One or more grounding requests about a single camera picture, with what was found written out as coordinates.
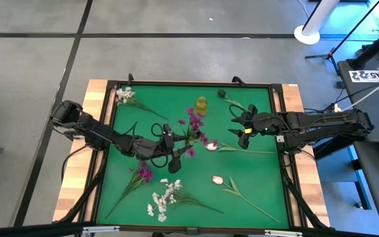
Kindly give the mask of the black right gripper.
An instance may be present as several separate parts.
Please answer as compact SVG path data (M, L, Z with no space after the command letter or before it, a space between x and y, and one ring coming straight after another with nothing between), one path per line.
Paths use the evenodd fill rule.
M242 111L240 116L234 114L233 111L231 111L231 115L234 117L232 122L243 123L243 131L236 129L229 129L228 131L238 137L238 145L242 149L247 149L249 146L249 135L256 135L263 130L262 122L265 116L262 113L257 114L258 110L254 105L250 105L248 109L239 105L231 105L231 107Z

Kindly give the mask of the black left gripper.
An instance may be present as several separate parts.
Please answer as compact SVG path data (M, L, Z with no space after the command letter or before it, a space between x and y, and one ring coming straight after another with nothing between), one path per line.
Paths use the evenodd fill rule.
M172 131L169 124L163 124L163 138L168 142L188 141L188 135L179 135ZM170 155L171 161L168 164L168 171L171 174L177 173L181 169L180 157L187 150L191 149L191 145L172 151L172 148L162 146L159 142L154 142L145 138L138 138L133 141L132 151L137 159L150 160L158 157Z

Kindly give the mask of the pink tulip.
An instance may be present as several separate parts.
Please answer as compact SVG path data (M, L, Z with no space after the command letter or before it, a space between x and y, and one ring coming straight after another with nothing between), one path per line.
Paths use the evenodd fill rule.
M276 221L277 223L279 223L279 220L276 219L275 217L273 217L272 215L270 215L269 213L267 213L266 211L264 211L263 209L261 209L260 207L258 207L257 205L255 205L254 203L252 203L251 201L249 201L238 189L236 183L234 182L233 178L231 176L229 176L229 181L230 183L226 183L225 180L223 179L223 177L221 176L213 176L212 177L212 181L213 183L215 183L216 185L219 185L219 186L225 186L225 188L223 189L224 192L228 192L230 194L234 194L235 196L238 196L240 197L242 200L244 200L246 203L248 203L250 206L254 207L256 210L260 211L262 214L266 215L267 217L269 217L270 219L272 219L273 221Z
M274 154L273 151L251 151L247 149L235 148L223 142L220 142L219 144L210 143L210 144L207 144L205 148L209 151L240 151L240 152L246 152L246 153Z

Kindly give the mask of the sparse magenta flower spray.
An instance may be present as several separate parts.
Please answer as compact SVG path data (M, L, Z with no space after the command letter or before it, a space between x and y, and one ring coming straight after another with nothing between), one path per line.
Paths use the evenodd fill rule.
M178 120L178 124L183 132L185 139L185 145L190 145L191 147L186 151L190 157L195 157L194 144L201 142L203 145L209 143L208 137L205 135L201 129L205 126L202 121L203 115L201 113L196 113L194 107L187 108L187 114L189 116L188 121L184 119Z

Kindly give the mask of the dense magenta flower bunch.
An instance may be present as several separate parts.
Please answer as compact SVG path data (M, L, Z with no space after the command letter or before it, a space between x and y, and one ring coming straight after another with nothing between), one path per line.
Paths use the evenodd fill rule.
M131 169L132 173L129 183L112 206L111 210L105 216L105 219L111 216L113 211L117 208L119 203L134 190L138 189L142 184L149 183L153 179L153 171L145 161L140 161L136 169Z

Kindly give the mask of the dark purple tulip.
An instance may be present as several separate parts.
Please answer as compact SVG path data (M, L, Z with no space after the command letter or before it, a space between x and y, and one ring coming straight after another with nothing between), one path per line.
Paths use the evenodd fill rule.
M243 112L248 111L248 109L244 107L241 103L229 98L224 90L218 90L217 94L220 98L229 103L229 110L231 110L232 108L237 108Z

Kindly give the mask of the large white flower spray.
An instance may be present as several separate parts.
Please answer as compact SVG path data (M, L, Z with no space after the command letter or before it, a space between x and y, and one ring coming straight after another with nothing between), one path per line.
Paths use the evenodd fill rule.
M165 185L164 194L152 193L153 204L147 204L147 214L151 217L157 216L157 220L161 223L167 220L166 212L170 206L196 205L223 214L222 211L202 203L183 191L181 180L170 182L164 178L160 183Z

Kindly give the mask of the yellow glass vase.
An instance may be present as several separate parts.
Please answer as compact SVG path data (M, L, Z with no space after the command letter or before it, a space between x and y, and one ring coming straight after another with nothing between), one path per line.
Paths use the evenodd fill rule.
M200 115L200 116L205 116L207 113L207 100L205 97L201 96L198 97L196 102L195 102L195 112Z

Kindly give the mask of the small white flower spray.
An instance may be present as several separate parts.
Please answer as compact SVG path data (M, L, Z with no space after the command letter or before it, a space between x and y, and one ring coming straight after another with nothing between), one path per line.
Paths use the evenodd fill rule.
M155 112L154 110L144 105L142 102L138 101L135 98L135 95L136 95L136 92L133 91L130 86L127 86L124 89L119 88L116 90L115 103L117 106L123 105L123 106L137 107L138 109L148 111L166 120L166 117L160 115L159 113Z

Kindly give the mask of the green table mat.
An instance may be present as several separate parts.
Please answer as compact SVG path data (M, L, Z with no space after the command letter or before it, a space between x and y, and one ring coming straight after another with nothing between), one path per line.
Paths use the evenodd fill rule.
M136 134L155 140L159 125L169 123L171 129L182 132L178 120L188 120L187 108L193 107L198 97L207 100L207 113L203 118L205 126L202 131L210 141L223 142L235 148L238 137L229 132L237 129L232 122L239 109L229 110L229 103L220 98L216 88L178 86L135 86L136 98L150 109L166 117L166 120L135 107L120 107L114 117L114 129L118 132L128 131L136 125ZM261 112L271 112L268 107L266 90L255 91L253 88L239 91L226 88L227 96L243 106L254 104ZM195 157L188 154L181 158L181 169L169 173L164 158L150 162L153 179L142 184L137 190L126 196L105 219L126 185L131 179L131 169L137 160L123 156L115 148L110 148L107 167L103 181L97 214L99 224L137 225L137 226L196 226L213 228L287 228L288 212L280 176L276 140L272 136L256 136L249 141L248 150L273 151L274 154L246 153L240 151L209 151L203 144L193 147ZM273 221L240 197L224 192L225 186L213 183L213 176L221 176L230 183L231 176L239 191L252 203L275 217ZM167 220L163 223L157 216L147 214L147 204L153 204L152 193L163 194L165 185L160 181L167 178L170 182L181 180L183 189L202 203L214 207L223 214L196 205L170 206L166 212Z

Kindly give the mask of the black tripod stand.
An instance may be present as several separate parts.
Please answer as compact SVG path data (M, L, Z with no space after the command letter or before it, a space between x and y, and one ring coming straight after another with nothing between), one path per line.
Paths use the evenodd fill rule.
M379 5L379 0L368 10L368 12L356 23L356 25L349 31L348 34L345 35L345 37L337 44L335 48L332 48L329 53L325 55L308 55L305 57L305 59L315 59L315 58L322 58L330 62L334 62L334 54L335 52L341 47L341 45L350 38L352 33L361 25L361 23L373 12L373 10Z

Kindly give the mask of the white round pillar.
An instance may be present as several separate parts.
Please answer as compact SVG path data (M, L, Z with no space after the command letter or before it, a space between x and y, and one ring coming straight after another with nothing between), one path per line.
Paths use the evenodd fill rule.
M337 7L340 0L320 0L304 25L298 26L293 34L305 45L314 45L320 40L320 29Z

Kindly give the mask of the white paper label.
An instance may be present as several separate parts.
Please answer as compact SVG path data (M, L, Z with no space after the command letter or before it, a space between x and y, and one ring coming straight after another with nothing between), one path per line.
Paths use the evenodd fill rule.
M350 70L349 77L356 83L379 83L379 70Z

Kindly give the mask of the thick black pole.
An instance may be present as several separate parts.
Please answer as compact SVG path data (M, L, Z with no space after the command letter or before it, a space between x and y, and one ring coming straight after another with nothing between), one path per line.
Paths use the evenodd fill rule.
M379 38L365 49L356 59L348 59L349 66L354 70L363 69L368 61L379 53Z

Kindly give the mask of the silver metal bracket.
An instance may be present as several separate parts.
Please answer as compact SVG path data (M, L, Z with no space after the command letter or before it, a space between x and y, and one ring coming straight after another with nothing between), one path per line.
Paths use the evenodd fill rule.
M82 234L87 237L92 237L98 233L104 232L118 232L119 226L86 226L82 229Z
M265 236L303 237L303 233L302 232L287 231L287 230L265 230Z

